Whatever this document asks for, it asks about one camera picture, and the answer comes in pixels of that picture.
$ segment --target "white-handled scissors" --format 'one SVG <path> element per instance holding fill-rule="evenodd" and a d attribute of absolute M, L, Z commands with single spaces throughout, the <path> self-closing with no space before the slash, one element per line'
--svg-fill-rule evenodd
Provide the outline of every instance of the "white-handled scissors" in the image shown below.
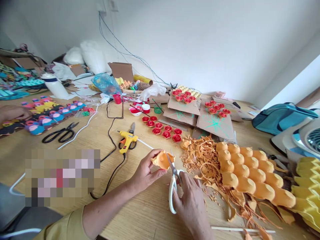
<path fill-rule="evenodd" d="M 167 154 L 167 157 L 168 157 L 168 161 L 170 163 L 170 167 L 172 169 L 172 178 L 171 178 L 171 182 L 170 182 L 170 188 L 169 188 L 169 208 L 170 208 L 170 211 L 173 213 L 173 214 L 176 214 L 177 212 L 174 210 L 173 208 L 173 204 L 172 204 L 172 194 L 173 194 L 173 187 L 175 187 L 175 189 L 177 190 L 177 183 L 176 183 L 176 177 L 178 178 L 180 184 L 182 183 L 182 180 L 181 180 L 181 177 L 180 177 L 180 172 L 184 172 L 183 170 L 177 170 L 175 167 L 174 167 L 174 163 L 172 163 L 170 161 L 170 158 Z"/>

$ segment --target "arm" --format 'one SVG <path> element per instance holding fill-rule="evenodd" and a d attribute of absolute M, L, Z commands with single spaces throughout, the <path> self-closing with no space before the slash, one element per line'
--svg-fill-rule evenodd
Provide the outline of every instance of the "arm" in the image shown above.
<path fill-rule="evenodd" d="M 164 169 L 151 173 L 153 167 L 151 158 L 156 157 L 161 151 L 161 149 L 152 150 L 141 160 L 131 179 L 85 206 L 82 221 L 85 233 L 89 238 L 96 238 L 128 200 L 167 173 Z"/>

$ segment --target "yellow glue gun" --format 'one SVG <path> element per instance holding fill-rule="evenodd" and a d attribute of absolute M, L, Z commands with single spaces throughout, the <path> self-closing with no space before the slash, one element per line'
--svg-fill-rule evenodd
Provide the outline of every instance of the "yellow glue gun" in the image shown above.
<path fill-rule="evenodd" d="M 119 148 L 120 148 L 120 144 L 124 142 L 124 146 L 120 149 L 120 153 L 121 154 L 124 154 L 127 152 L 128 149 L 134 149 L 136 146 L 134 145 L 134 147 L 131 147 L 131 143 L 132 142 L 136 142 L 137 139 L 138 139 L 138 136 L 134 136 L 133 134 L 131 133 L 128 133 L 128 132 L 125 132 L 125 131 L 118 131 L 120 133 L 120 135 L 122 137 L 124 137 L 124 140 L 121 140 L 121 142 L 119 143 Z"/>

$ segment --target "plastic bag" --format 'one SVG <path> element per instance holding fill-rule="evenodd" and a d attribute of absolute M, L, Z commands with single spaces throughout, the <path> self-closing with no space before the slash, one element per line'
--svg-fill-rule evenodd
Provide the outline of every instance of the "plastic bag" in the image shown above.
<path fill-rule="evenodd" d="M 94 41 L 83 41 L 80 44 L 83 60 L 86 62 L 89 69 L 94 73 L 112 73 L 112 70 L 104 58 L 99 45 Z"/>
<path fill-rule="evenodd" d="M 113 94 L 121 93 L 121 89 L 114 77 L 106 73 L 99 73 L 91 80 L 93 84 L 100 89 L 101 92 L 112 96 Z"/>
<path fill-rule="evenodd" d="M 166 94 L 166 91 L 167 89 L 165 87 L 154 83 L 151 87 L 142 91 L 142 93 L 140 94 L 140 100 L 147 101 L 150 96 L 157 96 L 158 94 L 164 96 Z"/>
<path fill-rule="evenodd" d="M 66 55 L 64 55 L 63 60 L 68 65 L 84 64 L 81 49 L 79 47 L 71 48 Z"/>

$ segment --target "yellow egg carton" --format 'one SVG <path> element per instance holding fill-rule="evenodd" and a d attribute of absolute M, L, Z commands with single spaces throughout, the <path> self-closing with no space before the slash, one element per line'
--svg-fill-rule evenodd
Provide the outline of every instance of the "yellow egg carton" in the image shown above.
<path fill-rule="evenodd" d="M 283 179 L 273 173 L 274 164 L 265 152 L 226 142 L 217 143 L 216 151 L 224 186 L 267 199 L 275 206 L 292 208 L 296 204 L 295 196 L 282 189 Z"/>
<path fill-rule="evenodd" d="M 291 209 L 299 213 L 314 230 L 320 232 L 320 161 L 317 158 L 301 158 L 296 168 L 300 177 L 294 177 L 299 186 L 292 186 L 296 205 Z"/>

